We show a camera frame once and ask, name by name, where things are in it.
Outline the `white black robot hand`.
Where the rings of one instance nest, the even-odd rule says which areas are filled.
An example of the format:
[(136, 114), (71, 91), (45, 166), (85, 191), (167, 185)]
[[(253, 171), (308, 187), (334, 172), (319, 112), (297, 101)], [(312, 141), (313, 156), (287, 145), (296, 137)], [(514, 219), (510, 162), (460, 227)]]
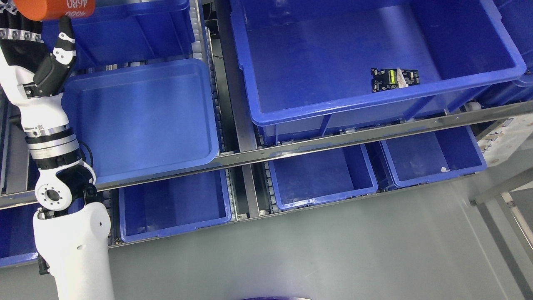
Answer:
[(49, 0), (2, 0), (1, 88), (30, 138), (72, 133), (62, 88), (77, 59), (72, 19)]

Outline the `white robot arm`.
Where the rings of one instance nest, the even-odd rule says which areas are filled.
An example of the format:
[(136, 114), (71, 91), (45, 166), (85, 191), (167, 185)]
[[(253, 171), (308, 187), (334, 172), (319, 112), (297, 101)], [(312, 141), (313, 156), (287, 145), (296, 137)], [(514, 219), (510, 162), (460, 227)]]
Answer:
[(59, 300), (114, 300), (110, 217), (69, 125), (24, 128), (40, 176), (32, 224), (40, 275), (55, 279)]

